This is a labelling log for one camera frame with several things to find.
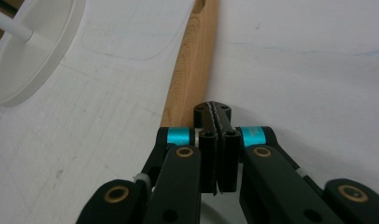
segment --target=wooden rod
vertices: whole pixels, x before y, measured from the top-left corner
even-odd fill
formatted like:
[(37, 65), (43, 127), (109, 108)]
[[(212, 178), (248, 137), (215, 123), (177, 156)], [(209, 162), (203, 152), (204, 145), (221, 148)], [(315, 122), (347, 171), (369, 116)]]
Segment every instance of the wooden rod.
[(192, 109), (204, 101), (217, 20), (218, 0), (195, 0), (175, 62), (161, 127), (192, 126)]

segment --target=white plastic rod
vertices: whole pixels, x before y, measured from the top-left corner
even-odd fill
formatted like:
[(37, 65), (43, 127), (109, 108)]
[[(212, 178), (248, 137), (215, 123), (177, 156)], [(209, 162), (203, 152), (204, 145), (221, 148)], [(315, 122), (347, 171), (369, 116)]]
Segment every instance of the white plastic rod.
[(33, 34), (32, 30), (20, 25), (2, 12), (0, 12), (0, 29), (22, 39), (24, 42), (28, 41)]

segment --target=black linkage arm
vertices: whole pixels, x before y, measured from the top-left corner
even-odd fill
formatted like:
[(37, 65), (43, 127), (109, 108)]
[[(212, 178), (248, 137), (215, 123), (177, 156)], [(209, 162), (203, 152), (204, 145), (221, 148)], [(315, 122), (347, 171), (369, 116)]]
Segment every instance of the black linkage arm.
[(201, 193), (235, 192), (248, 223), (379, 223), (379, 195), (347, 179), (322, 190), (279, 146), (270, 127), (231, 126), (232, 110), (194, 107), (194, 128), (160, 128), (134, 182), (100, 187), (77, 224), (200, 222)]

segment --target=white table surface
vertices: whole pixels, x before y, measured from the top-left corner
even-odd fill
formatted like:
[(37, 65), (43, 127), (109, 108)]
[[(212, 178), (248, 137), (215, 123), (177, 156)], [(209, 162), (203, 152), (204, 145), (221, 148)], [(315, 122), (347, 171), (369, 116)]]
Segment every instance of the white table surface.
[[(88, 0), (72, 45), (25, 103), (0, 107), (0, 223), (75, 223), (105, 182), (141, 171), (191, 0)], [(207, 100), (267, 125), (321, 187), (379, 193), (379, 1), (220, 0)], [(238, 193), (201, 223), (246, 223)]]

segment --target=white surface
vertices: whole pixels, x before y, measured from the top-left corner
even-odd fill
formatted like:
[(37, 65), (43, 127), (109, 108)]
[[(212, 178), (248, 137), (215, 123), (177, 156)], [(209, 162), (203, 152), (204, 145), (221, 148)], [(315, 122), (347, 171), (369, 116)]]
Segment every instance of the white surface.
[[(0, 108), (0, 223), (74, 223), (154, 144), (190, 0), (87, 1), (46, 84)], [(379, 192), (379, 1), (220, 1), (207, 99), (232, 124), (269, 125), (320, 185)], [(203, 197), (202, 223), (245, 223), (237, 194)]]
[(28, 41), (33, 33), (32, 30), (20, 25), (2, 12), (0, 12), (0, 29), (20, 38), (23, 42)]
[(27, 1), (15, 21), (33, 30), (25, 42), (5, 35), (0, 42), (0, 105), (19, 105), (55, 70), (76, 34), (85, 0)]

